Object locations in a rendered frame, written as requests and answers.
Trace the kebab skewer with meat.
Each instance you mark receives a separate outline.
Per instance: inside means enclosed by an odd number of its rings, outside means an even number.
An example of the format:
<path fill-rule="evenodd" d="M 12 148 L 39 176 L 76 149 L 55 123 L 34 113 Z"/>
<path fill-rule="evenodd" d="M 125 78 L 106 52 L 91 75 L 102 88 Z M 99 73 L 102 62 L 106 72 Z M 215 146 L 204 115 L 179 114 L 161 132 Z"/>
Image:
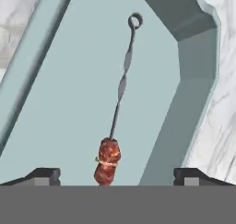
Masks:
<path fill-rule="evenodd" d="M 118 141 L 113 136 L 118 118 L 120 103 L 126 88 L 127 72 L 132 62 L 136 30 L 142 26 L 143 18 L 139 13 L 135 12 L 128 18 L 127 23 L 131 30 L 131 37 L 124 58 L 124 73 L 118 86 L 117 103 L 112 119 L 112 127 L 109 136 L 101 140 L 98 156 L 95 158 L 95 160 L 98 162 L 98 165 L 93 177 L 99 186 L 109 186 L 112 184 L 116 168 L 118 166 L 119 160 L 122 157 Z"/>

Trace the pale blue tupperware container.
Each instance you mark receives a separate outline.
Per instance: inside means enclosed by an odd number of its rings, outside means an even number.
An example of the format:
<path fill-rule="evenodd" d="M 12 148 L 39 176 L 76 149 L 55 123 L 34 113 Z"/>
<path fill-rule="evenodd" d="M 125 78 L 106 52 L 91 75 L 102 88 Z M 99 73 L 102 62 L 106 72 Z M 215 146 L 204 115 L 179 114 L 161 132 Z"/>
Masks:
<path fill-rule="evenodd" d="M 171 184 L 217 72 L 204 0 L 41 0 L 0 88 L 0 183 L 55 167 L 92 185 L 114 136 L 116 184 Z"/>

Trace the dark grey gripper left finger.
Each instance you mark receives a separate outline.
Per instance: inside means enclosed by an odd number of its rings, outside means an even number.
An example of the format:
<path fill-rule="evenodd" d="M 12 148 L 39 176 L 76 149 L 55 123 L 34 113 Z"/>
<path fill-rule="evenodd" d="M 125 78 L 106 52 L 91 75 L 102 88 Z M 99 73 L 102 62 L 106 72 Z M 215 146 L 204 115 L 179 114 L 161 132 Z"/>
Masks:
<path fill-rule="evenodd" d="M 24 177 L 0 183 L 0 186 L 60 186 L 60 176 L 59 168 L 37 168 Z"/>

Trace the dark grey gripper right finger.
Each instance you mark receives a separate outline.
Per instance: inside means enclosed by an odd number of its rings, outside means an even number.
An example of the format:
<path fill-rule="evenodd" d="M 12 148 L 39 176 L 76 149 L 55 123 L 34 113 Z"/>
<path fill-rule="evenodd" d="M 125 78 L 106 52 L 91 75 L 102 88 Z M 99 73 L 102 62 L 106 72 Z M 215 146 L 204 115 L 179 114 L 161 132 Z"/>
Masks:
<path fill-rule="evenodd" d="M 223 182 L 205 175 L 198 168 L 175 168 L 173 170 L 173 175 L 173 184 L 175 186 L 232 186 L 232 183 Z"/>

